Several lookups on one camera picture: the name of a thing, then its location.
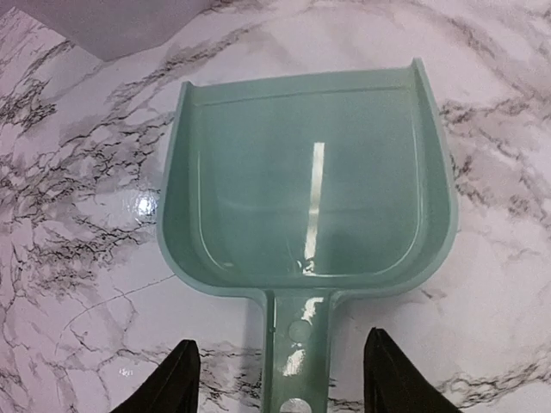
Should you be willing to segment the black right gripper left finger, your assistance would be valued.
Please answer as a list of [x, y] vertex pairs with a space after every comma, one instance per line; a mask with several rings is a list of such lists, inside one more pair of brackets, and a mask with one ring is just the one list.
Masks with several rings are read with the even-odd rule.
[[178, 413], [198, 409], [201, 361], [193, 340], [181, 340], [145, 382], [112, 413]]

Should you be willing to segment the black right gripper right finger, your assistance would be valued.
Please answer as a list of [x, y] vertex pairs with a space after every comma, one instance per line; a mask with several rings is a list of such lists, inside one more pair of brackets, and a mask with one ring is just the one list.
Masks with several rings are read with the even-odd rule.
[[364, 346], [363, 393], [366, 412], [450, 411], [450, 401], [384, 329], [371, 329]]

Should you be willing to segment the green plastic dustpan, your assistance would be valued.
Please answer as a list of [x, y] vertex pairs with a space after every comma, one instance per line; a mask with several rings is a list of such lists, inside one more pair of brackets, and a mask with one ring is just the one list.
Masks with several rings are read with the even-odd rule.
[[158, 243], [187, 285], [263, 309], [262, 411], [294, 400], [326, 411], [337, 306], [421, 285], [457, 227], [449, 147], [421, 59], [182, 84]]

